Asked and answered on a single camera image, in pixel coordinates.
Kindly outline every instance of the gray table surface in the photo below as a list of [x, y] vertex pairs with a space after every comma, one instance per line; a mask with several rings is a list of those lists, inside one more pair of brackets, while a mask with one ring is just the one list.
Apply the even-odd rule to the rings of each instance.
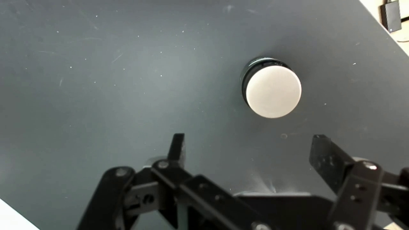
[[[0, 32], [0, 198], [42, 230], [75, 228], [105, 170], [163, 155], [176, 131], [186, 168], [232, 193], [329, 196], [314, 132], [409, 164], [407, 57], [358, 0], [2, 0]], [[283, 118], [241, 97], [259, 56], [301, 78]]]

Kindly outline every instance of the white disc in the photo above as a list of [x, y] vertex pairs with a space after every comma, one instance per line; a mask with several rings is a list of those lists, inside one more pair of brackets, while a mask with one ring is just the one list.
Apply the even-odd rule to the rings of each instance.
[[301, 97], [296, 74], [281, 65], [269, 65], [253, 74], [245, 88], [250, 108], [268, 118], [290, 113]]

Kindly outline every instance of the dark gray surface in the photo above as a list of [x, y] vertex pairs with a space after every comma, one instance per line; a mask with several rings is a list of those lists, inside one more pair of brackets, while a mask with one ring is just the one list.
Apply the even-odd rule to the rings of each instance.
[[[329, 195], [314, 132], [409, 163], [409, 62], [358, 0], [2, 0], [0, 30], [0, 196], [42, 230], [74, 228], [105, 170], [165, 154], [175, 131], [188, 168], [231, 191], [258, 175]], [[285, 118], [240, 94], [264, 55], [301, 76]]]

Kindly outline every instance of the screw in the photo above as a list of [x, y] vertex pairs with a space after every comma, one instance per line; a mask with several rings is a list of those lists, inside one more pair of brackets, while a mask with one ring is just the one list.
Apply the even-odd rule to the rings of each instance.
[[375, 166], [373, 162], [369, 162], [369, 161], [363, 161], [363, 164], [372, 171], [378, 168], [378, 166]]
[[271, 230], [268, 224], [258, 222], [254, 224], [253, 230]]
[[355, 230], [352, 226], [347, 223], [336, 223], [336, 230]]
[[167, 161], [161, 161], [157, 163], [158, 168], [166, 168], [168, 167], [168, 162]]
[[115, 172], [115, 175], [116, 176], [124, 176], [124, 175], [126, 175], [128, 173], [128, 168], [124, 168], [124, 167], [119, 167], [117, 170], [116, 170], [116, 172]]

